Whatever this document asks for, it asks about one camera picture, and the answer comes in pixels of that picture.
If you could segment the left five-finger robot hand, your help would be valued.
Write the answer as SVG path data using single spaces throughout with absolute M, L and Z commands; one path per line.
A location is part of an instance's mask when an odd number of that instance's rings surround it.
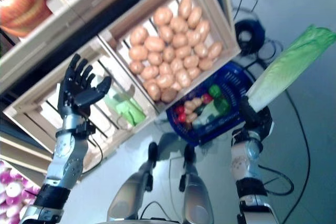
M 112 78 L 104 77 L 93 87 L 91 83 L 96 75 L 92 70 L 93 66 L 87 59 L 74 54 L 60 83 L 57 109 L 61 118 L 74 114 L 87 119 L 91 113 L 90 106 L 108 93 Z

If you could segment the right five-finger robot hand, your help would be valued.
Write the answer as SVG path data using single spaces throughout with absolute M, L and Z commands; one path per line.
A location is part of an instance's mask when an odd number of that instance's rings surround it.
M 249 104 L 248 97 L 243 96 L 239 104 L 239 113 L 245 121 L 241 128 L 241 139 L 249 139 L 249 133 L 254 132 L 262 142 L 271 133 L 274 123 L 268 106 L 256 112 Z

